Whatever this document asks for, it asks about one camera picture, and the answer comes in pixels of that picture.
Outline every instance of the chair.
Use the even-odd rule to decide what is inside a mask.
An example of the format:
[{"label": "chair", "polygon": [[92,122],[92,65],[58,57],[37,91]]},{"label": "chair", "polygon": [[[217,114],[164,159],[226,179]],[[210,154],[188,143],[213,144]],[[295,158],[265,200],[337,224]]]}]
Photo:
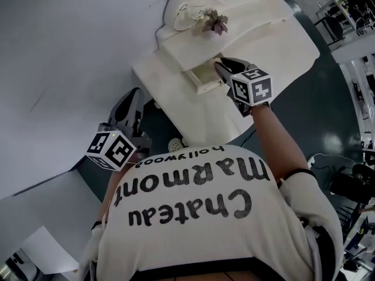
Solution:
[{"label": "chair", "polygon": [[373,159],[373,157],[375,157],[375,152],[372,151],[372,148],[373,148],[373,143],[371,142],[368,147],[367,147],[369,150],[365,150],[363,151],[364,153],[364,161],[367,163],[368,166],[372,166],[372,165],[375,165],[375,158]]},{"label": "chair", "polygon": [[327,29],[329,35],[333,40],[333,42],[329,43],[328,46],[344,39],[344,31],[341,27],[340,22],[336,18],[331,16],[325,16],[323,19],[317,21],[314,25],[316,26],[319,23],[322,23],[324,25],[324,27]]},{"label": "chair", "polygon": [[361,90],[358,88],[358,84],[356,84],[356,83],[354,83],[354,82],[352,82],[353,83],[353,87],[354,87],[354,90],[355,90],[355,92],[356,92],[356,95],[357,95],[357,99],[358,99],[358,101],[363,101],[364,102],[364,99],[363,99],[363,95],[362,95],[362,92],[361,92]]},{"label": "chair", "polygon": [[358,209],[360,209],[362,205],[360,203],[357,204],[356,208],[350,208],[348,206],[339,207],[339,210],[336,210],[337,215],[340,219],[341,229],[344,239],[347,237],[350,230],[353,228],[354,224],[358,220],[360,213]]},{"label": "chair", "polygon": [[344,173],[341,167],[333,178],[329,190],[354,202],[367,205],[375,197],[375,171],[365,165],[354,165],[352,172]]},{"label": "chair", "polygon": [[340,11],[339,7],[337,5],[333,5],[330,9],[328,9],[327,13],[329,16],[333,16],[337,14]]},{"label": "chair", "polygon": [[357,22],[356,22],[356,25],[357,25],[357,34],[358,34],[359,36],[364,35],[365,32],[366,32],[365,29],[364,29],[364,27],[365,27],[365,25],[366,25],[365,20],[364,20],[363,18],[359,18],[359,19],[357,20]]}]

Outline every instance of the person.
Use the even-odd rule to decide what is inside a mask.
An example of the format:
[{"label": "person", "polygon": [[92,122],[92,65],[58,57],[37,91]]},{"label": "person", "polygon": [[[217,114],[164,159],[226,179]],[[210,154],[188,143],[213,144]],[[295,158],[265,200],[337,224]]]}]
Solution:
[{"label": "person", "polygon": [[219,145],[113,173],[79,273],[97,262],[100,281],[334,280],[338,216],[271,108],[252,116],[267,164]]},{"label": "person", "polygon": [[359,213],[372,213],[373,211],[375,211],[375,206],[371,206],[369,208],[358,209]]},{"label": "person", "polygon": [[375,255],[375,242],[373,242],[372,239],[369,241],[365,241],[363,244],[365,245],[365,247],[358,251],[357,254],[353,255],[352,259],[356,259],[357,257],[360,257],[365,253],[371,253],[372,255]]}]

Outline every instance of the cable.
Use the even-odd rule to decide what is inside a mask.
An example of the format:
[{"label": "cable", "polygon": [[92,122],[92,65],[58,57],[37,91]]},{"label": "cable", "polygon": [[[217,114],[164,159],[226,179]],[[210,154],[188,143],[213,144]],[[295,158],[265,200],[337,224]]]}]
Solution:
[{"label": "cable", "polygon": [[317,154],[313,155],[312,157],[315,157],[316,155],[341,157],[341,158],[344,158],[344,159],[346,159],[346,160],[350,160],[350,161],[353,162],[355,165],[357,164],[353,159],[350,159],[350,158],[347,158],[347,157],[344,157],[344,156],[341,156],[341,155],[333,155],[333,154],[322,154],[322,153],[317,153]]},{"label": "cable", "polygon": [[245,138],[244,142],[241,144],[241,148],[245,145],[245,143],[252,137],[252,135],[255,133],[256,129],[250,133],[250,135],[248,137]]}]

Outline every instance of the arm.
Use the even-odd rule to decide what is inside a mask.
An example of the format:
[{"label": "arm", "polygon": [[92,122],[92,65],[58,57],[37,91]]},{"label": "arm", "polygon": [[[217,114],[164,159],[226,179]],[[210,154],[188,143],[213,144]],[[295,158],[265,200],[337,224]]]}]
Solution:
[{"label": "arm", "polygon": [[254,107],[253,118],[265,159],[276,181],[296,169],[308,169],[304,154],[268,106]]},{"label": "arm", "polygon": [[375,211],[375,206],[372,206],[372,207],[369,207],[369,208],[366,208],[366,209],[358,210],[359,213],[369,213],[371,211]]},{"label": "arm", "polygon": [[366,251],[367,251],[367,248],[363,248],[361,251],[359,251],[357,254],[353,256],[353,259],[361,256],[363,253],[366,253]]},{"label": "arm", "polygon": [[137,162],[138,160],[138,155],[137,153],[134,153],[129,162],[124,166],[124,168],[120,172],[113,172],[111,177],[110,177],[110,182],[107,187],[107,191],[105,192],[105,196],[103,199],[102,205],[100,205],[98,216],[97,216],[97,221],[101,221],[103,219],[103,216],[105,212],[108,209],[108,205],[110,204],[112,197],[116,191],[116,188],[118,184],[120,183],[122,177],[126,174],[127,171]]}]

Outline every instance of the white t-shirt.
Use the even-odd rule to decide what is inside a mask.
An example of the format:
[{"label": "white t-shirt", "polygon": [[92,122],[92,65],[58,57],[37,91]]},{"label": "white t-shirt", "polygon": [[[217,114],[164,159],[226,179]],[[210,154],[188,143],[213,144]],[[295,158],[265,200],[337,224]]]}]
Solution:
[{"label": "white t-shirt", "polygon": [[329,234],[338,271],[340,222],[309,172],[293,174],[278,189],[265,162],[240,147],[153,156],[118,185],[100,242],[97,279],[250,270],[262,280],[319,281],[315,226]]}]

